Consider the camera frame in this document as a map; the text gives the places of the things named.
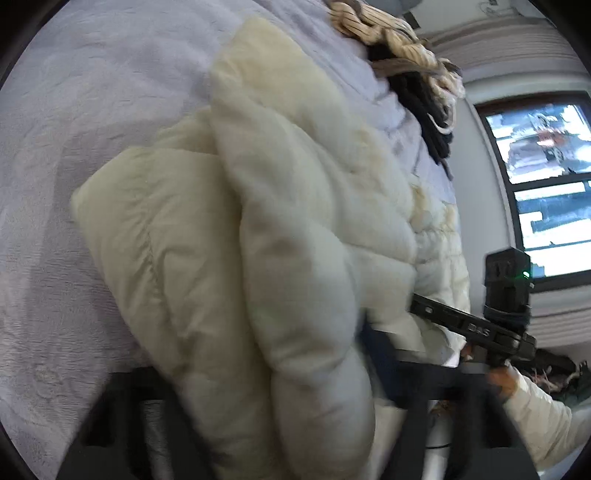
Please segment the white sleeve right forearm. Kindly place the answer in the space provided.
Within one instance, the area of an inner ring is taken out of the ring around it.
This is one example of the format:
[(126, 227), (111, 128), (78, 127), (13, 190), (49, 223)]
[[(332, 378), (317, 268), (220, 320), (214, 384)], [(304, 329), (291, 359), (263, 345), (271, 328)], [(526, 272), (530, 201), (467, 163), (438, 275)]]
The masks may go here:
[(590, 438), (590, 406), (571, 408), (554, 400), (529, 378), (517, 375), (516, 393), (504, 401), (538, 471), (563, 461)]

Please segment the person's right hand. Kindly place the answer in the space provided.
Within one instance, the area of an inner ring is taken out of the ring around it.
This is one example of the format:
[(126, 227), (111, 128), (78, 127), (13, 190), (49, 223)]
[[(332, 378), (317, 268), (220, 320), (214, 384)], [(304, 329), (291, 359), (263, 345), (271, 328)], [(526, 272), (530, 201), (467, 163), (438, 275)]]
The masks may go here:
[(461, 358), (464, 362), (484, 363), (488, 368), (488, 380), (494, 386), (498, 396), (507, 401), (512, 397), (518, 387), (517, 375), (513, 372), (512, 366), (505, 362), (500, 366), (491, 367), (486, 363), (487, 351), (479, 346), (468, 342), (461, 351)]

